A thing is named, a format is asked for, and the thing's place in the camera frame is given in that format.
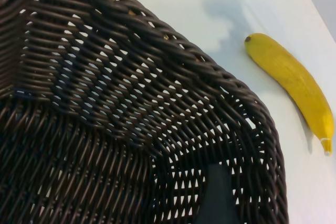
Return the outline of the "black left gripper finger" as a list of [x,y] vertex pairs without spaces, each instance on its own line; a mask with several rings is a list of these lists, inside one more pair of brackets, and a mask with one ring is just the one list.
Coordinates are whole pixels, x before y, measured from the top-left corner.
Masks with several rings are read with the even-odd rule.
[[201,204],[201,223],[238,223],[231,178],[220,164],[208,168],[207,188]]

